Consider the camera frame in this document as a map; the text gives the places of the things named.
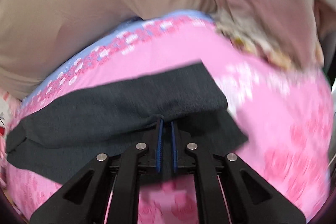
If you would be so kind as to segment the dark grey pants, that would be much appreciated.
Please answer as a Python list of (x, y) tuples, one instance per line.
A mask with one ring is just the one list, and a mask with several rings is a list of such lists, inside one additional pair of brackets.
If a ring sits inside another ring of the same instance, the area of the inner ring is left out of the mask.
[(99, 153), (116, 156), (163, 119), (176, 121), (212, 153), (247, 141), (206, 67), (192, 64), (156, 75), (77, 90), (23, 118), (6, 141), (7, 161), (64, 184)]

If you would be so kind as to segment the pink floral bed sheet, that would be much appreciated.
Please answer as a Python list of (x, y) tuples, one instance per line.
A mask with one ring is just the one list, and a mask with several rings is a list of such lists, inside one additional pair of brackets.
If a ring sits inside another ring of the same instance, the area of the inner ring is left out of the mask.
[(329, 195), (331, 88), (322, 72), (296, 80), (245, 55), (215, 32), (208, 16), (180, 11), (121, 25), (71, 57), (22, 103), (6, 128), (77, 89), (202, 61), (248, 141), (238, 155), (311, 220)]

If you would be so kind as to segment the white cartoon face pillow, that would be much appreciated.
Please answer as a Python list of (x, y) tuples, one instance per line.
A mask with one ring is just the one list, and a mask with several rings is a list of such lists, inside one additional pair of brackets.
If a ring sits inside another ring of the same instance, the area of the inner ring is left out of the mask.
[(9, 124), (12, 121), (13, 117), (21, 101), (13, 97), (9, 92), (1, 89), (0, 92), (0, 113), (1, 113), (1, 137), (5, 137), (8, 132)]

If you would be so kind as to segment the floral beige blanket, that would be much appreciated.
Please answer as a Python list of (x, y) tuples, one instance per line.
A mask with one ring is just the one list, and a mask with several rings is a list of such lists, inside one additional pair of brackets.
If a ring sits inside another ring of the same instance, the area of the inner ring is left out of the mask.
[(215, 0), (217, 30), (284, 69), (321, 67), (321, 39), (335, 30), (335, 0)]

